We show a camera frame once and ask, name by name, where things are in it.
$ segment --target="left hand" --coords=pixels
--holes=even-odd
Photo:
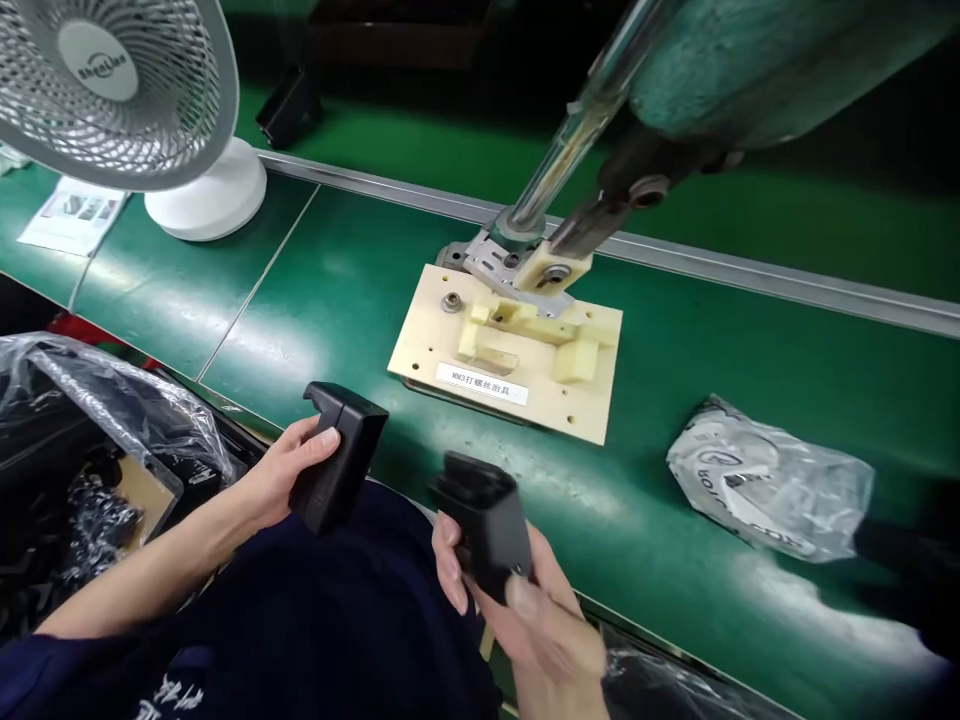
[[[253,532],[276,525],[290,514],[290,491],[301,471],[329,458],[340,445],[340,433],[328,428],[308,438],[317,416],[284,430],[250,472],[224,491],[240,508]]]

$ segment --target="instruction sheet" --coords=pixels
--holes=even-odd
[[[19,242],[88,257],[117,219],[130,193],[61,178]]]

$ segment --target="right hand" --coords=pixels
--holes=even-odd
[[[454,553],[460,542],[460,526],[439,513],[433,551],[440,586],[463,615],[469,608],[466,583],[513,663],[524,718],[606,718],[600,688],[606,671],[603,640],[584,620],[550,543],[533,525],[527,523],[527,529],[537,585],[520,576],[511,577],[506,587],[507,604],[503,606],[463,575]]]

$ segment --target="fan base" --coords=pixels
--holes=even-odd
[[[209,242],[246,225],[263,203],[267,172],[256,150],[233,138],[220,159],[196,180],[145,193],[147,214],[181,240]]]

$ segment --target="plastic bag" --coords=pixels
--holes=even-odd
[[[67,587],[79,589],[117,564],[143,517],[96,475],[80,473],[67,490],[70,545],[60,572]]]
[[[71,338],[45,332],[0,337],[0,443],[17,442],[45,412],[47,420],[63,414],[59,393],[168,487],[182,487],[167,467],[174,461],[195,461],[201,480],[215,470],[223,487],[242,472],[213,414],[185,388]],[[55,444],[46,447],[56,451]]]
[[[606,624],[603,694],[611,720],[669,717],[672,720],[793,720],[795,715],[770,700],[722,678],[716,671],[687,664],[627,641]]]
[[[809,562],[853,557],[874,470],[754,422],[713,395],[667,453],[695,510],[738,537]]]

